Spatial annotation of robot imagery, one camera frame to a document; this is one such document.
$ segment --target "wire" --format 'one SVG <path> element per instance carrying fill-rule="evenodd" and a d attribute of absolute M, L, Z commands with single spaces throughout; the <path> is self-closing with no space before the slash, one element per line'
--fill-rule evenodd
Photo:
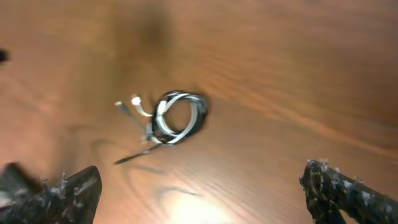
<path fill-rule="evenodd" d="M 176 131 L 168 126 L 164 116 L 172 105 L 180 100 L 188 100 L 190 102 L 191 118 L 185 129 Z M 151 118 L 151 121 L 147 124 L 146 128 L 130 112 L 129 108 L 124 103 L 115 103 L 115 105 L 131 117 L 140 128 L 145 130 L 145 139 L 156 143 L 156 145 L 133 156 L 118 160 L 114 164 L 121 164 L 133 158 L 148 154 L 154 149 L 159 148 L 161 145 L 175 146 L 180 144 L 183 140 L 201 130 L 209 109 L 209 104 L 204 96 L 179 90 L 169 91 L 163 94 L 157 102 L 153 114 L 145 112 L 141 106 L 141 99 L 137 95 L 132 96 L 131 104 L 136 107 L 139 114 Z"/>

